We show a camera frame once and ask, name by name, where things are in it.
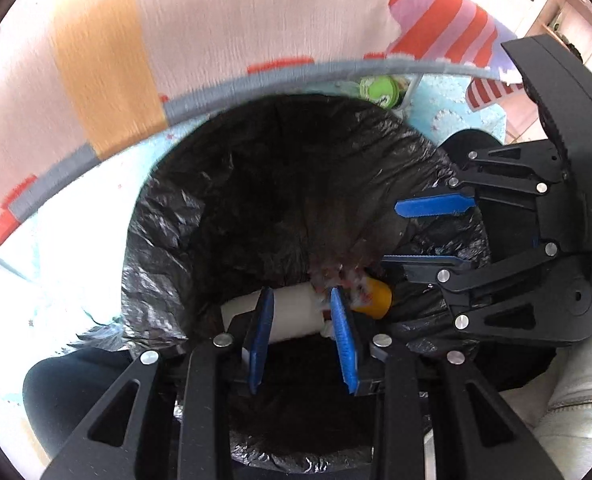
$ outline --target black garbage bag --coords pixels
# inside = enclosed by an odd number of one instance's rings
[[[383,323],[420,318],[414,349],[436,351],[427,337],[447,329],[440,294],[378,262],[396,253],[489,261],[477,209],[420,221],[394,211],[450,174],[444,152],[361,100],[273,96],[221,113],[160,161],[138,198],[122,283],[131,349],[192,345],[222,330],[224,302],[342,266],[387,281],[394,306]],[[400,330],[413,346],[413,327]],[[272,345],[258,394],[230,399],[232,454],[285,472],[364,465],[373,409],[372,398],[347,394],[333,341]]]

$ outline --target white cylinder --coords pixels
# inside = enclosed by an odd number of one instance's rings
[[[255,309],[260,296],[257,290],[247,296],[227,301],[220,307],[225,330],[238,314]],[[269,343],[319,333],[325,327],[320,298],[310,283],[284,286],[273,291],[273,324]]]

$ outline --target black plastic bracket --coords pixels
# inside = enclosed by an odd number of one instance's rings
[[[371,480],[424,480],[423,421],[415,359],[402,343],[371,354],[385,363],[384,394],[378,396]]]
[[[508,41],[503,48],[521,72],[543,129],[584,205],[583,249],[592,254],[592,73],[549,36]]]
[[[80,422],[42,480],[163,478],[175,393],[161,380],[163,359],[158,352],[143,356],[129,365]]]
[[[541,286],[466,316],[460,332],[474,338],[548,346],[579,342],[592,335],[592,286],[580,256],[561,258]]]
[[[226,391],[218,384],[218,360],[233,349],[209,340],[191,353],[183,402],[178,480],[231,480]]]
[[[503,397],[468,361],[439,363],[429,391],[437,480],[562,480]]]

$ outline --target blue finger pad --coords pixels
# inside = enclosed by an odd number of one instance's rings
[[[351,335],[351,328],[347,320],[347,313],[343,300],[337,288],[332,289],[330,307],[333,321],[333,334],[338,348],[340,369],[343,373],[343,381],[349,388],[349,393],[354,394],[358,389],[358,356],[356,346]]]
[[[476,202],[471,197],[463,196],[460,193],[450,193],[401,200],[396,202],[394,209],[403,218],[417,218],[464,213],[475,205]]]
[[[269,287],[263,288],[258,303],[261,305],[261,311],[250,352],[249,377],[247,379],[253,395],[257,393],[258,386],[263,382],[263,373],[265,372],[267,348],[273,324],[273,290]]]

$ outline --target purple patch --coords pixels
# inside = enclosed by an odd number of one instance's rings
[[[505,43],[505,41],[515,40],[516,35],[498,20],[495,21],[498,38],[496,38],[496,41],[494,41],[494,45],[492,46],[492,59],[489,61],[489,66],[494,73],[497,70],[503,70],[503,72],[516,70],[514,62],[509,56],[507,56],[505,49],[501,45],[502,43]]]

